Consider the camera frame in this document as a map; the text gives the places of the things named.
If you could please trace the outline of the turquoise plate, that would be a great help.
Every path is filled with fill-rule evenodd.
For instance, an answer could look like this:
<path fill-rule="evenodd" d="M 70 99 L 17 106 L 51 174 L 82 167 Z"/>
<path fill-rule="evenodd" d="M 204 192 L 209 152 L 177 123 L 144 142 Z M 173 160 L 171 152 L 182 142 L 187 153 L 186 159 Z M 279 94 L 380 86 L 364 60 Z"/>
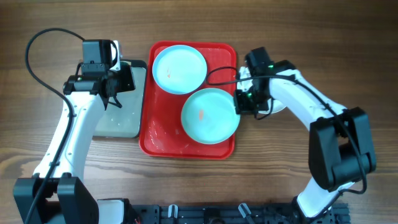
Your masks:
<path fill-rule="evenodd" d="M 219 88 L 205 88 L 188 97 L 181 112 L 186 134 L 201 144 L 218 144 L 237 130 L 241 116 L 231 94 Z"/>

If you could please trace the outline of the white plate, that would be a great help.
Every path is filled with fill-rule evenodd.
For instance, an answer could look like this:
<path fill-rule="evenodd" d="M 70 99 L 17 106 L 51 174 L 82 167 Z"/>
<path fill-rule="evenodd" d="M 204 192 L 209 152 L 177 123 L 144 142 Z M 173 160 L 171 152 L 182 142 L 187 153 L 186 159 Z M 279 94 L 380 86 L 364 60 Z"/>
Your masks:
<path fill-rule="evenodd" d="M 250 74 L 249 69 L 247 67 L 240 67 L 240 69 L 238 71 L 238 74 L 239 74 L 239 76 L 238 76 L 239 80 L 243 79 L 243 78 L 251 77 L 251 74 Z M 250 87 L 252 87 L 252 80 L 246 80 L 246 81 L 238 82 L 236 86 L 237 86 L 238 90 L 242 90 L 243 92 L 247 92 L 248 93 Z M 278 113 L 278 112 L 282 111 L 285 108 L 285 106 L 280 101 L 269 99 L 268 102 L 267 102 L 268 109 L 265 110 L 265 108 L 262 107 L 259 110 L 259 113 L 260 114 L 267 114 L 269 112 L 270 108 L 271 108 L 271 103 L 274 104 L 273 105 L 273 109 L 271 111 L 272 114 Z"/>

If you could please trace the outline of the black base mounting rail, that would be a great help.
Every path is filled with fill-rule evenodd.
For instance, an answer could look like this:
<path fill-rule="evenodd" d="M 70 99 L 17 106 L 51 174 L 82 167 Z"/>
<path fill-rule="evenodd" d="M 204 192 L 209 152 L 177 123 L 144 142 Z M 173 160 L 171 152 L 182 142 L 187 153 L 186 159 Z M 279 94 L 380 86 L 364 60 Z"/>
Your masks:
<path fill-rule="evenodd" d="M 233 206 L 178 206 L 172 204 L 133 205 L 128 223 L 133 224 L 350 224 L 348 205 L 337 203 L 318 218 L 306 218 L 292 203 L 268 203 L 250 206 L 245 203 Z"/>

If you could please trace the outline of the black water tray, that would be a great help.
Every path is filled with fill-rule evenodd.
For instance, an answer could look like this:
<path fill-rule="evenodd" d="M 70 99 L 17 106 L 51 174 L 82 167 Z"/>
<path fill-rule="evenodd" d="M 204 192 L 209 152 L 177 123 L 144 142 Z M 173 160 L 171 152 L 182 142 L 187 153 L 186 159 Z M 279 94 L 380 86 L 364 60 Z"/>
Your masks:
<path fill-rule="evenodd" d="M 96 138 L 137 138 L 141 128 L 147 64 L 142 60 L 123 60 L 130 68 L 135 89 L 118 93 L 116 98 L 122 108 L 108 105 L 94 132 Z"/>

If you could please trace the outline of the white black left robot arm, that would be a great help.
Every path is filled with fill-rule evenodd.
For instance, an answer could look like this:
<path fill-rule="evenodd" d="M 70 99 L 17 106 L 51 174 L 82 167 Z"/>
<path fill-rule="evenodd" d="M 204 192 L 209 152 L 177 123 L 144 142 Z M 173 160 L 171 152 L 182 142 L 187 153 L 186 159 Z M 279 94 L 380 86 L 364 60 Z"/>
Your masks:
<path fill-rule="evenodd" d="M 132 90 L 131 66 L 102 76 L 72 75 L 52 142 L 30 178 L 17 179 L 13 195 L 24 223 L 135 223 L 138 214 L 126 198 L 95 200 L 82 182 L 85 161 L 108 90 Z"/>

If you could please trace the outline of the light blue far plate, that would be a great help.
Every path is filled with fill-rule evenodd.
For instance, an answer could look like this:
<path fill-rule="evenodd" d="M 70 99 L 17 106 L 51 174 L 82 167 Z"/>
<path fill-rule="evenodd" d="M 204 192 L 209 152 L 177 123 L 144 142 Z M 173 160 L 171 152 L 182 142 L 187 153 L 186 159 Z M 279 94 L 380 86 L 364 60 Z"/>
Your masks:
<path fill-rule="evenodd" d="M 208 67 L 204 56 L 188 45 L 173 45 L 163 49 L 152 65 L 156 84 L 167 93 L 185 95 L 205 81 Z"/>

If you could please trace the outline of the red plastic tray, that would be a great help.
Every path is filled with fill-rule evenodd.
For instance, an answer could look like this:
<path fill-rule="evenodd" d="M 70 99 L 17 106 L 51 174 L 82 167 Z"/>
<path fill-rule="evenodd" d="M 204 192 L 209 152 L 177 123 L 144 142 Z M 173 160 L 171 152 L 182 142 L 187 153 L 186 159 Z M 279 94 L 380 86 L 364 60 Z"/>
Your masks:
<path fill-rule="evenodd" d="M 167 93 L 155 83 L 152 66 L 156 56 L 167 47 L 180 44 L 197 49 L 210 70 L 237 64 L 236 51 L 228 44 L 171 40 L 156 42 L 149 52 L 139 146 L 144 153 L 155 157 L 226 159 L 234 151 L 235 135 L 218 144 L 207 145 L 194 141 L 181 124 L 183 104 L 190 95 Z"/>

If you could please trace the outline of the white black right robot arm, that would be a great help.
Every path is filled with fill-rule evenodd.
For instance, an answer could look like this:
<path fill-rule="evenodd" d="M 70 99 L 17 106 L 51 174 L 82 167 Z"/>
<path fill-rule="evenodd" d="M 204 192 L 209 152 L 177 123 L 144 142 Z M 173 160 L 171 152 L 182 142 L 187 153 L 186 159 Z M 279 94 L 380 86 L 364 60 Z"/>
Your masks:
<path fill-rule="evenodd" d="M 309 132 L 312 178 L 293 200 L 302 221 L 323 217 L 345 193 L 361 195 L 376 169 L 368 115 L 348 109 L 311 85 L 289 61 L 249 63 L 239 69 L 236 111 L 271 114 L 274 103 L 288 108 Z"/>

